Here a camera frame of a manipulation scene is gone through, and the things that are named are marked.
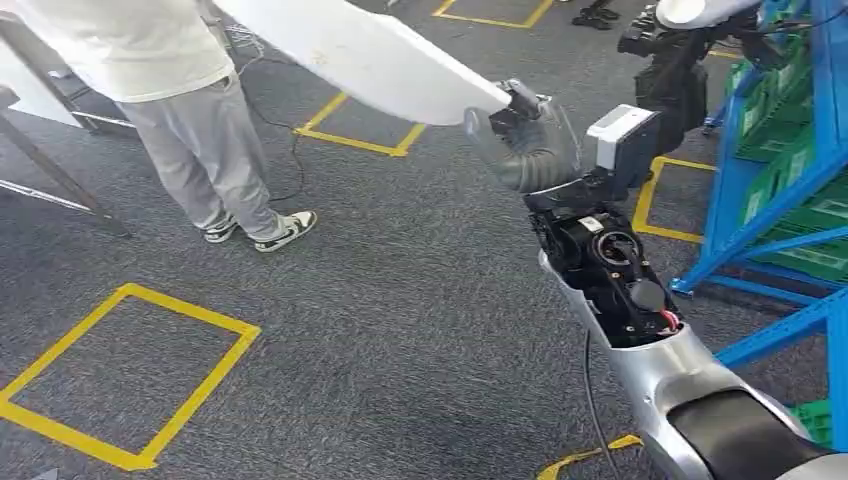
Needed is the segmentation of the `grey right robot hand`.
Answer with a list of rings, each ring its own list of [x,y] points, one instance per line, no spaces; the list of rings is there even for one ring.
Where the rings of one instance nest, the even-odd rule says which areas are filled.
[[[509,104],[492,114],[466,108],[463,130],[498,181],[529,194],[580,178],[580,140],[558,99],[538,94],[518,79],[496,86],[510,96]]]

